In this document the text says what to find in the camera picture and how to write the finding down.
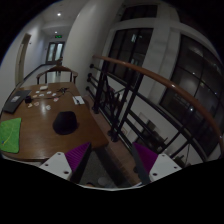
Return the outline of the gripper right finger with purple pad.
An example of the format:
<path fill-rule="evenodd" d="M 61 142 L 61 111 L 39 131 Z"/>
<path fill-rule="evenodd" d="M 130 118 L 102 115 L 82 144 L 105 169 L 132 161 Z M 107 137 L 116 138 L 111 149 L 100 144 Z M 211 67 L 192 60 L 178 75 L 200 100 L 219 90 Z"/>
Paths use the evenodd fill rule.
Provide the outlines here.
<path fill-rule="evenodd" d="M 181 167 L 168 155 L 164 153 L 156 154 L 136 142 L 132 144 L 132 155 L 143 185 L 147 185 L 181 170 Z"/>

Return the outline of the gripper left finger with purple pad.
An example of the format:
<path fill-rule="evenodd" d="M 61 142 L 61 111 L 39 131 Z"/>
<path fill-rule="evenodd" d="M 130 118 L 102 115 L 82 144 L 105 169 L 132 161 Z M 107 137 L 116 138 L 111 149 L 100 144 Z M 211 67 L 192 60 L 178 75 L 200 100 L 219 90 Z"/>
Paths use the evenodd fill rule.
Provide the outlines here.
<path fill-rule="evenodd" d="M 78 184 L 83 176 L 85 167 L 91 154 L 91 143 L 84 143 L 67 153 L 57 152 L 40 168 Z"/>

